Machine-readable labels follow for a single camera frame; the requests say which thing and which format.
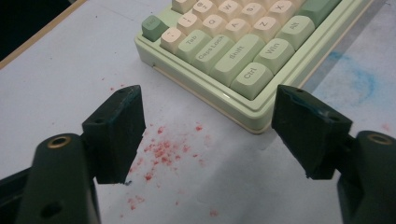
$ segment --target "cream keycap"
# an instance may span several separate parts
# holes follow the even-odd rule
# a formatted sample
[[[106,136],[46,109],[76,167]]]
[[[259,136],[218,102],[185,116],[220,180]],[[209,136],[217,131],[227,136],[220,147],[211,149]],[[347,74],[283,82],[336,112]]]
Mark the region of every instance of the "cream keycap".
[[[262,17],[254,24],[250,33],[259,36],[265,43],[268,43],[274,38],[280,28],[281,25],[275,18]]]
[[[296,7],[291,1],[277,1],[270,7],[266,16],[274,17],[283,26],[295,13]]]
[[[250,25],[247,21],[236,18],[228,22],[223,34],[230,37],[234,42],[237,42],[242,36],[247,34],[249,30]]]
[[[264,16],[266,13],[265,8],[258,3],[249,3],[241,11],[239,18],[247,21],[251,26],[256,23],[256,21]]]
[[[221,16],[210,15],[204,20],[202,30],[213,37],[221,34],[226,25],[227,21],[225,21]]]
[[[218,14],[226,21],[230,21],[241,13],[242,7],[232,0],[227,0],[219,6]]]
[[[188,12],[182,15],[178,21],[176,28],[183,34],[189,35],[193,30],[198,30],[202,27],[202,21],[194,14]]]
[[[216,14],[218,7],[209,0],[199,0],[193,7],[192,13],[196,15],[201,21],[212,14]]]
[[[181,33],[176,27],[170,27],[161,36],[161,48],[168,50],[169,52],[175,54],[177,51],[178,44],[186,38],[186,36]]]

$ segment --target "white table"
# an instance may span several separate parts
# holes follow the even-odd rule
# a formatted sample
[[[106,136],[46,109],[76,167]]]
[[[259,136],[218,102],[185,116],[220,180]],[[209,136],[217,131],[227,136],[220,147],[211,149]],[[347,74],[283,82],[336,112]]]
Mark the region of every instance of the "white table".
[[[147,129],[132,184],[97,186],[103,223],[341,223],[338,175],[306,179],[274,130],[246,132],[140,61],[141,21],[169,3],[87,1],[0,70],[0,178],[29,167],[44,139],[81,134],[114,90],[139,84]],[[375,1],[303,87],[352,119],[352,136],[396,135],[395,21],[396,1]],[[154,165],[161,144],[175,157]]]

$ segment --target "keyboard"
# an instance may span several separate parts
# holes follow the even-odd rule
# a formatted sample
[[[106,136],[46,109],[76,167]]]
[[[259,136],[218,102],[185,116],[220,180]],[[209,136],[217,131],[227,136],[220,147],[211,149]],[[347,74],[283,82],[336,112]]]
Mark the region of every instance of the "keyboard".
[[[302,87],[373,0],[172,0],[142,21],[144,63],[251,133],[279,84]]]

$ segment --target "red speck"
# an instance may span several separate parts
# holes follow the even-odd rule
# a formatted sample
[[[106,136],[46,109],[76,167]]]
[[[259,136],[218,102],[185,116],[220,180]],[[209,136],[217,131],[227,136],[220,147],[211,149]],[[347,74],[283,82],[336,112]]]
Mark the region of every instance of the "red speck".
[[[210,216],[211,217],[217,217],[219,215],[219,212],[215,209],[210,210]]]
[[[183,151],[184,151],[184,152],[188,152],[188,151],[190,150],[190,148],[191,148],[191,147],[189,147],[189,146],[187,146],[187,145],[184,145]]]
[[[209,145],[212,143],[212,137],[210,135],[205,136],[205,146],[209,147]]]
[[[200,125],[198,125],[198,126],[195,127],[195,130],[196,130],[197,132],[201,131],[202,129],[203,129],[202,124],[200,124]]]
[[[138,203],[143,203],[145,201],[145,199],[140,196],[136,195],[135,197],[136,197]]]
[[[205,161],[204,160],[200,159],[199,160],[199,164],[201,165],[201,167],[205,167]]]
[[[145,175],[146,181],[149,181],[152,178],[152,173],[147,173]]]
[[[163,126],[161,126],[159,129],[158,129],[158,133],[163,133]]]

